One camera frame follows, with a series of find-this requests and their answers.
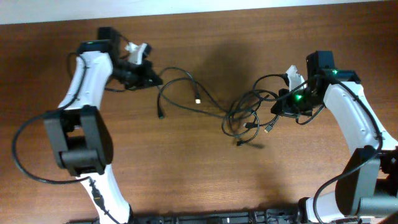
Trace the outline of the black cable silver plug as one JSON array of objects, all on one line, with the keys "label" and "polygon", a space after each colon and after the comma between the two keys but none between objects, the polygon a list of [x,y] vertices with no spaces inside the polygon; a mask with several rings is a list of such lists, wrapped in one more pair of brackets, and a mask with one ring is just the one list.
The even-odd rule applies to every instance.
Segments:
[{"label": "black cable silver plug", "polygon": [[[231,106],[227,109],[227,113],[225,114],[221,123],[222,132],[225,135],[234,138],[236,140],[237,146],[243,146],[245,144],[249,144],[251,141],[253,141],[256,138],[256,136],[260,133],[261,129],[265,130],[265,127],[252,128],[250,130],[247,130],[244,127],[245,123],[251,123],[254,121],[254,116],[253,115],[250,116],[250,113],[246,112],[246,108],[247,106],[253,105],[256,102],[256,99],[251,98],[249,101],[246,101],[243,104],[239,104],[243,96],[232,102]],[[257,118],[259,118],[259,109],[257,110],[257,115],[256,115]]]}]

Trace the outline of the black USB cable blue plug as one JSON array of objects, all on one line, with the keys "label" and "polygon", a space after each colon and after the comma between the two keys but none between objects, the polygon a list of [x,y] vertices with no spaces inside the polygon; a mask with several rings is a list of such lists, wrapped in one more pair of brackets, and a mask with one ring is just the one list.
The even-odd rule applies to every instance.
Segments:
[{"label": "black USB cable blue plug", "polygon": [[178,103],[172,101],[171,99],[167,98],[167,97],[164,95],[164,90],[165,90],[168,86],[170,86],[171,84],[173,84],[173,83],[175,83],[175,82],[187,80],[187,81],[189,81],[189,82],[193,85],[193,92],[194,92],[194,97],[195,97],[195,103],[196,103],[196,104],[200,104],[200,103],[201,103],[201,95],[200,95],[200,91],[199,91],[199,88],[201,88],[201,89],[205,92],[205,94],[208,96],[208,98],[210,99],[210,101],[215,105],[216,108],[218,108],[220,111],[222,111],[222,112],[224,112],[224,113],[227,113],[227,110],[224,109],[224,108],[223,108],[223,107],[210,95],[210,93],[208,92],[208,90],[207,90],[201,83],[199,83],[199,82],[193,77],[193,75],[192,75],[190,72],[188,72],[188,71],[186,71],[186,70],[184,70],[184,69],[182,69],[182,68],[178,68],[178,67],[166,67],[166,68],[163,68],[163,69],[160,71],[159,76],[161,77],[161,76],[162,76],[166,71],[168,71],[168,70],[178,70],[178,71],[180,71],[180,72],[183,72],[183,73],[186,75],[186,77],[176,78],[176,79],[174,79],[174,80],[171,80],[171,81],[167,82],[166,84],[163,84],[162,87],[159,87],[159,86],[157,87],[157,89],[158,89],[158,91],[159,91],[159,93],[158,93],[158,95],[157,95],[157,112],[158,112],[158,118],[159,118],[159,119],[164,119],[164,118],[165,118],[164,111],[163,111],[163,109],[162,109],[162,107],[161,107],[161,98],[165,99],[165,100],[166,100],[167,102],[169,102],[170,104],[172,104],[172,105],[174,105],[174,106],[176,106],[176,107],[178,107],[178,108],[180,108],[180,109],[182,109],[182,110],[187,110],[187,111],[191,111],[191,112],[194,112],[194,113],[201,113],[201,114],[205,114],[205,115],[208,115],[208,116],[211,116],[211,117],[215,117],[215,118],[219,118],[219,119],[224,118],[224,116],[222,116],[222,115],[217,115],[217,114],[210,113],[210,112],[207,112],[207,111],[197,110],[197,109],[194,109],[194,108],[189,108],[189,107],[186,107],[186,106],[182,106],[182,105],[180,105],[180,104],[178,104]]}]

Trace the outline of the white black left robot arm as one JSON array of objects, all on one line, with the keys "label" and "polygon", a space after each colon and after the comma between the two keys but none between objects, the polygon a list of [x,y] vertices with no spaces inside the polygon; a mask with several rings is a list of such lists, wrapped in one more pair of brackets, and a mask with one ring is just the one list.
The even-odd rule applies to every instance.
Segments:
[{"label": "white black left robot arm", "polygon": [[58,110],[44,118],[57,165],[88,192],[97,223],[134,221],[113,174],[113,141],[100,115],[106,85],[112,78],[132,91],[163,84],[147,60],[150,45],[128,43],[129,55],[122,57],[121,39],[116,29],[100,27],[95,40],[80,44],[68,92]]}]

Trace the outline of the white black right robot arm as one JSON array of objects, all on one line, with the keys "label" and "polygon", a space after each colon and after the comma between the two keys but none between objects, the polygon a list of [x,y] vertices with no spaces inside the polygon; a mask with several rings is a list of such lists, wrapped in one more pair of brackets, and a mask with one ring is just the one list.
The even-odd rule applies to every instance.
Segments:
[{"label": "white black right robot arm", "polygon": [[343,172],[299,202],[301,223],[331,223],[344,218],[389,217],[397,213],[397,140],[381,124],[354,70],[335,66],[330,51],[306,58],[307,78],[291,65],[282,74],[271,112],[299,119],[328,109],[346,140],[351,157]]}]

